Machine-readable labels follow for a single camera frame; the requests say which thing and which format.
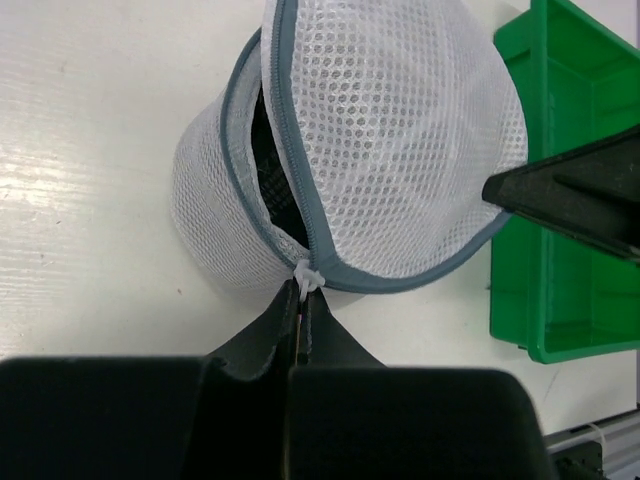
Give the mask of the black bra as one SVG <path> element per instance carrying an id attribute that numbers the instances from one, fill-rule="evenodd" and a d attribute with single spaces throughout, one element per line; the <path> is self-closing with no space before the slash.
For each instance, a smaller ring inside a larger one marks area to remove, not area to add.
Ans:
<path id="1" fill-rule="evenodd" d="M 251 125 L 251 146 L 260 197 L 271 225 L 278 227 L 305 249 L 309 242 L 301 212 L 294 199 L 269 123 L 263 87 L 260 86 Z"/>

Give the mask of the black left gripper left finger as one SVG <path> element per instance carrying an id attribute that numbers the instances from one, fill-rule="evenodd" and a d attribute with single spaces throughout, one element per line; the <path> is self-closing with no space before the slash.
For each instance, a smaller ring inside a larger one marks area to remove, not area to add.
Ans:
<path id="1" fill-rule="evenodd" d="M 299 289 L 204 356 L 1 365 L 5 479 L 278 479 Z"/>

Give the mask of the white zipper pull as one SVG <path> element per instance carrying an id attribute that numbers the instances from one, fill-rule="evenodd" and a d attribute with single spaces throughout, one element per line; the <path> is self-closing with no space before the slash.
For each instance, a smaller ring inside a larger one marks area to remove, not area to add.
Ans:
<path id="1" fill-rule="evenodd" d="M 299 301 L 304 303 L 308 295 L 325 285 L 325 278 L 311 269 L 308 259 L 301 259 L 294 269 L 294 279 L 298 284 Z"/>

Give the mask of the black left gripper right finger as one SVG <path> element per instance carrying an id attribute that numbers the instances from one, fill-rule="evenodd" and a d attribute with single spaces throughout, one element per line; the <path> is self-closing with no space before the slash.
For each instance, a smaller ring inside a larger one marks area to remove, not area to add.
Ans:
<path id="1" fill-rule="evenodd" d="M 553 479 L 532 401 L 511 374 L 387 367 L 321 293 L 302 310 L 287 394 L 291 479 Z"/>

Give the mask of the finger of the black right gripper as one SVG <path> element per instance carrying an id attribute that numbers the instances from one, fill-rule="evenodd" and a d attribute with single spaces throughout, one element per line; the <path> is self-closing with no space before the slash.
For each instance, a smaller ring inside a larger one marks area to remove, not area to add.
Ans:
<path id="1" fill-rule="evenodd" d="M 487 179 L 484 201 L 590 248 L 639 261 L 639 129 Z"/>

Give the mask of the aluminium front rail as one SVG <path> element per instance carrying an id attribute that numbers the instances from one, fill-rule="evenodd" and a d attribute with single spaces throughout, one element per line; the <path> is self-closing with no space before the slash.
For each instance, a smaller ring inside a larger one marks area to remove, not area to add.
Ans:
<path id="1" fill-rule="evenodd" d="M 639 408 L 545 437 L 558 479 L 639 479 Z"/>

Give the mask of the green plastic tray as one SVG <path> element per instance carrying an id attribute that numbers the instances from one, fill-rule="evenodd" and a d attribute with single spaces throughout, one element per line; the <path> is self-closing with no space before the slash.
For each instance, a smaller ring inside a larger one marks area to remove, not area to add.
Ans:
<path id="1" fill-rule="evenodd" d="M 494 43 L 533 168 L 504 188 L 555 215 L 639 229 L 639 52 L 569 1 L 534 1 Z M 634 350 L 639 267 L 521 217 L 492 243 L 490 332 L 538 363 Z"/>

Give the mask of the white mesh laundry bag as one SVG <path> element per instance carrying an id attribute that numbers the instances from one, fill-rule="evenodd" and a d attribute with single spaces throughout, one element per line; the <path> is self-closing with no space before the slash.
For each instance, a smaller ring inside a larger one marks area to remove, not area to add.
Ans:
<path id="1" fill-rule="evenodd" d="M 260 86 L 308 249 L 260 197 Z M 516 87 L 464 3 L 269 1 L 177 146 L 172 216 L 232 288 L 272 293 L 308 259 L 325 287 L 395 293 L 450 273 L 505 225 L 481 192 L 527 158 Z"/>

